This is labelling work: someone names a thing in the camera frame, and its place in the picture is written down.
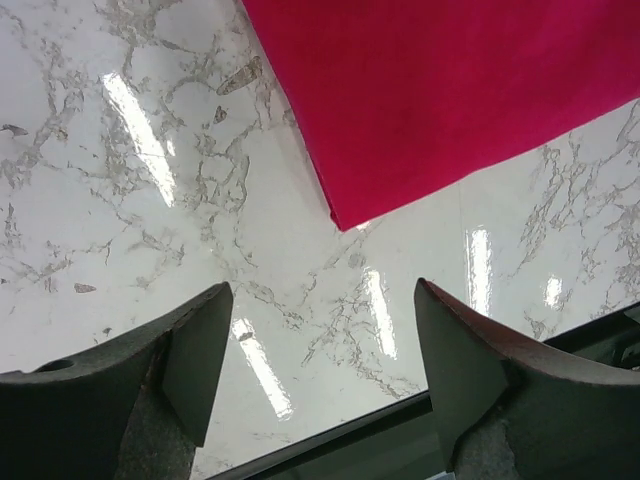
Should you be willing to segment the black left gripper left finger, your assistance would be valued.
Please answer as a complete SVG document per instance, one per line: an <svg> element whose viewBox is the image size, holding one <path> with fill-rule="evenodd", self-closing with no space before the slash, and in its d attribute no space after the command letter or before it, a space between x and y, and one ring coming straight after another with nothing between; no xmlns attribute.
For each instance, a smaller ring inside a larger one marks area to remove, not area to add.
<svg viewBox="0 0 640 480"><path fill-rule="evenodd" d="M206 439L233 293L216 284L127 333L1 377L5 479L187 479Z"/></svg>

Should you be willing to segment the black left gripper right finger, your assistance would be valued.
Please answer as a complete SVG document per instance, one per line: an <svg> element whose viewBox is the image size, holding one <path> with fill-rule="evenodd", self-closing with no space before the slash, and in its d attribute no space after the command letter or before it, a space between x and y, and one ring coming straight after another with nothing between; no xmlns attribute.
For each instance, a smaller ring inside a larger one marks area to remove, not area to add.
<svg viewBox="0 0 640 480"><path fill-rule="evenodd" d="M540 341L434 283L414 291L445 469L459 479L635 479L639 309Z"/></svg>

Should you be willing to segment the bright red t shirt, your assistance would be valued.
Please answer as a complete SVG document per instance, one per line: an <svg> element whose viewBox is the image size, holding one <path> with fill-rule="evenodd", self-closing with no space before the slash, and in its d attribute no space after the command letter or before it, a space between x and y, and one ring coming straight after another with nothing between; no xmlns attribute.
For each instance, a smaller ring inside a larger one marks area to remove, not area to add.
<svg viewBox="0 0 640 480"><path fill-rule="evenodd" d="M639 95L635 1L248 1L347 230Z"/></svg>

